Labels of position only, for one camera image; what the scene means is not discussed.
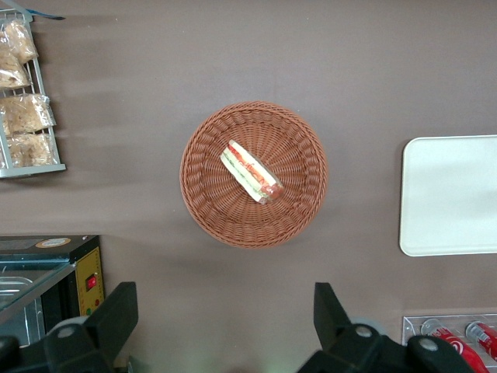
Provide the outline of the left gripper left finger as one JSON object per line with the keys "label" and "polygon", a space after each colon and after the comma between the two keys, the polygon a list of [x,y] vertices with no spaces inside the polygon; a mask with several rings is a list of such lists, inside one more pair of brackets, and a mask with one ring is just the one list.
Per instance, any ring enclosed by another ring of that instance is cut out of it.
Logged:
{"label": "left gripper left finger", "polygon": [[43,339],[50,372],[113,372],[138,321],[137,285],[122,282],[86,319],[70,319]]}

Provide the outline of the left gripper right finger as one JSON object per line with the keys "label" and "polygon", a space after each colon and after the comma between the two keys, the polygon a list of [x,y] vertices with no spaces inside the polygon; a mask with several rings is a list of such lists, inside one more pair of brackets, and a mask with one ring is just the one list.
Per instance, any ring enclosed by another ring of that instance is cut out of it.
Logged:
{"label": "left gripper right finger", "polygon": [[314,326],[321,349],[300,372],[405,372],[405,348],[372,326],[353,323],[328,283],[315,284]]}

